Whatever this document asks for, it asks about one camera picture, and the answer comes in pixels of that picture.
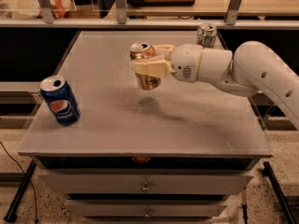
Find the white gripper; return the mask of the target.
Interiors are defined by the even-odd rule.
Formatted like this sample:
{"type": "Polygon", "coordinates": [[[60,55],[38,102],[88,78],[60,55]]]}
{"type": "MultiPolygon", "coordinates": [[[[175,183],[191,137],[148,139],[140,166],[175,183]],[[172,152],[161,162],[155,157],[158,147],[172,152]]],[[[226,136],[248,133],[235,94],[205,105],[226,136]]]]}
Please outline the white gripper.
{"type": "Polygon", "coordinates": [[[193,83],[197,80],[200,61],[204,48],[200,45],[185,44],[179,47],[173,45],[154,45],[156,56],[163,56],[164,60],[152,62],[135,62],[135,72],[151,77],[172,76],[184,82],[193,83]]]}

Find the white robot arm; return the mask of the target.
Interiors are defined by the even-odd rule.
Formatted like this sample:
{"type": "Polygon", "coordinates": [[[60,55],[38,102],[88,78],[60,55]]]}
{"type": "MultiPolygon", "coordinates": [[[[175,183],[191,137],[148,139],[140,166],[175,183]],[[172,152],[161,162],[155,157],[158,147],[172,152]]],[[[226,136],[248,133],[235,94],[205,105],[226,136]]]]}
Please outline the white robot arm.
{"type": "Polygon", "coordinates": [[[263,43],[249,41],[230,51],[140,42],[130,47],[130,57],[138,77],[171,75],[183,82],[206,82],[242,97],[262,92],[299,129],[299,76],[263,43]]]}

